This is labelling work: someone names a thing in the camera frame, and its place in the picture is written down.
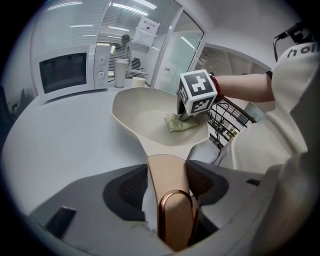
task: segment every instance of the black and white cube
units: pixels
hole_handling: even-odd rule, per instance
[[[180,74],[179,93],[189,116],[208,111],[218,95],[205,69]]]

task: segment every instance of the spatula handle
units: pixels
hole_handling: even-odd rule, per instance
[[[173,250],[188,246],[194,224],[186,161],[167,155],[148,157],[158,206],[158,235]]]

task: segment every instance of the black chair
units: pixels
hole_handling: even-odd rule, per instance
[[[0,85],[0,156],[8,133],[14,122],[15,120],[7,106],[5,90],[2,85]]]

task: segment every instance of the bracelet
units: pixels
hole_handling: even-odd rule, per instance
[[[214,76],[212,76],[212,81],[213,81],[213,83],[214,83],[214,85],[215,85],[215,88],[216,88],[216,91],[217,91],[217,93],[218,93],[218,96],[222,96],[221,95],[221,93],[220,93],[220,85],[219,85],[219,82],[218,82],[218,80],[214,77]]]

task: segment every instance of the microwave window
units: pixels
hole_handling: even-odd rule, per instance
[[[87,53],[59,56],[40,62],[40,74],[45,94],[72,86],[85,85]]]

